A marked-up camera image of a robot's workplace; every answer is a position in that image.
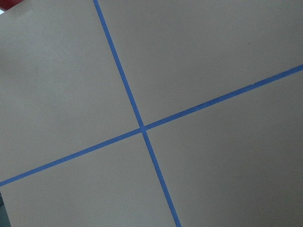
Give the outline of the red cylinder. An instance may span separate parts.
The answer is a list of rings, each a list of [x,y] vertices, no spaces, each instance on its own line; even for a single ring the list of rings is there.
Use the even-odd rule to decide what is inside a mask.
[[[23,0],[0,0],[0,9],[2,11],[7,11],[22,1]]]

